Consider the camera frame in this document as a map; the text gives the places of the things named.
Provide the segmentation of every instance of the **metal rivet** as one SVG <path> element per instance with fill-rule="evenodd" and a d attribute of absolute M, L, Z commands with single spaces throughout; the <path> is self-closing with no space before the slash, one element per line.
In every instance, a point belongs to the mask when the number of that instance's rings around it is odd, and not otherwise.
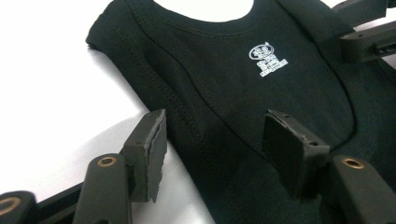
<path fill-rule="evenodd" d="M 113 165 L 116 162 L 117 162 L 117 159 L 114 157 L 104 157 L 101 160 L 99 160 L 97 164 L 100 167 L 107 167 L 107 166 Z"/>
<path fill-rule="evenodd" d="M 344 159 L 343 163 L 349 167 L 352 167 L 354 169 L 363 169 L 364 165 L 356 160 L 352 160 L 352 159 Z"/>
<path fill-rule="evenodd" d="M 17 197 L 9 197 L 0 201 L 0 205 L 4 206 L 5 203 L 9 203 L 9 205 L 0 209 L 0 216 L 11 212 L 16 207 L 18 207 L 18 205 L 21 203 L 21 199 Z"/>

